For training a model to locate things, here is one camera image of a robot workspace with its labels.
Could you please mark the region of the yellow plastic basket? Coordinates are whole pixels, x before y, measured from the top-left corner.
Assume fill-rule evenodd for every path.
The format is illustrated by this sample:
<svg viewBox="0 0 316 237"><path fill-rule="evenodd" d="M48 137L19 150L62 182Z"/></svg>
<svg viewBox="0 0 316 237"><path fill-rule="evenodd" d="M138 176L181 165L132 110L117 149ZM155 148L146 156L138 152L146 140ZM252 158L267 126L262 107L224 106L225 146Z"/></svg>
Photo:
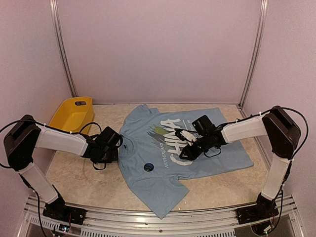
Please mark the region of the yellow plastic basket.
<svg viewBox="0 0 316 237"><path fill-rule="evenodd" d="M64 131L87 134L93 122L94 109L91 97L73 97L65 100L55 112L49 126Z"/></svg>

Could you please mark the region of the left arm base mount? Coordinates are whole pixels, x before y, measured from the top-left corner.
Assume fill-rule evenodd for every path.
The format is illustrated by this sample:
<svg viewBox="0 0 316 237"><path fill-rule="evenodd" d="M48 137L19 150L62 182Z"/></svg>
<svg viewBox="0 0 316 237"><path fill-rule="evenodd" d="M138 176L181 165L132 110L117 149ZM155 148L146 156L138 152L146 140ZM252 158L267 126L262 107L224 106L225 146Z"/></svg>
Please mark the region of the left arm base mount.
<svg viewBox="0 0 316 237"><path fill-rule="evenodd" d="M46 203L43 216L69 224L83 225L87 211L83 208L66 205L64 199L57 192L58 198L51 204Z"/></svg>

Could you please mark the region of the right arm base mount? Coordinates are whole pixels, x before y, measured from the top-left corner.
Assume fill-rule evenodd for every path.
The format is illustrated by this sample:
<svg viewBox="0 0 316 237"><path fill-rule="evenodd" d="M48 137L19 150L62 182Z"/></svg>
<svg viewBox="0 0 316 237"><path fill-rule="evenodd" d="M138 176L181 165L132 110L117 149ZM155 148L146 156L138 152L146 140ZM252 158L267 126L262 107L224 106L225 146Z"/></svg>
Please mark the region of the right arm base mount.
<svg viewBox="0 0 316 237"><path fill-rule="evenodd" d="M276 198L269 200L261 194L254 205L238 208L236 214L239 225L251 224L252 232L260 237L267 237L278 223L277 216L280 217Z"/></svg>

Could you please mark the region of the round blue brooch badge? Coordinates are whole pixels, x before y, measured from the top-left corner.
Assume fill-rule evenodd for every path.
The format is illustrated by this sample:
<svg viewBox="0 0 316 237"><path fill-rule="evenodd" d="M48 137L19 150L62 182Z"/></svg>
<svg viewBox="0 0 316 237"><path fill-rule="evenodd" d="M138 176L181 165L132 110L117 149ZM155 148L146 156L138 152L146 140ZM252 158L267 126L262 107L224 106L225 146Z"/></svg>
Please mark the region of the round blue brooch badge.
<svg viewBox="0 0 316 237"><path fill-rule="evenodd" d="M154 165L152 163L146 163L144 164L144 170L146 172L151 172L154 169Z"/></svg>

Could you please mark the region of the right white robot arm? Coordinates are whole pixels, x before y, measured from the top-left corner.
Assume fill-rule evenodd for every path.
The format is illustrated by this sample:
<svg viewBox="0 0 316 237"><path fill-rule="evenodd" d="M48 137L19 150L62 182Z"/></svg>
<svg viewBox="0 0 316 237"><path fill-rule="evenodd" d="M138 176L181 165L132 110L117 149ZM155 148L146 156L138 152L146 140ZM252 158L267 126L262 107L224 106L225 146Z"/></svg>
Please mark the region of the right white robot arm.
<svg viewBox="0 0 316 237"><path fill-rule="evenodd" d="M288 178L301 137L300 128L287 111L288 108L275 106L263 113L219 126L215 126L208 116L203 115L193 122L193 131L175 129L176 137L188 142L182 149L180 158L193 161L211 148L219 149L229 143L252 137L268 137L273 160L259 195L264 200L252 209L255 218L263 219L272 210L269 201L277 197Z"/></svg>

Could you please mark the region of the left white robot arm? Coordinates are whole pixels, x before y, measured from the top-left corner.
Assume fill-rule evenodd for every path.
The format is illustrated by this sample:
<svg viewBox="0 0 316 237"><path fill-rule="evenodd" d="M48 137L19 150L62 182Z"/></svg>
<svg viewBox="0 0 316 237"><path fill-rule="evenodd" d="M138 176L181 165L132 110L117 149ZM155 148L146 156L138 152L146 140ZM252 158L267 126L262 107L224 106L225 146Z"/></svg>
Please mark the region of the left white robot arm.
<svg viewBox="0 0 316 237"><path fill-rule="evenodd" d="M46 203L50 212L63 220L69 215L56 188L35 164L33 152L37 148L70 153L89 159L93 164L106 165L118 160L118 149L123 138L110 127L92 136L81 132L64 131L35 121L31 115L5 125L10 128L3 139L7 157L6 169L13 169L30 189Z"/></svg>

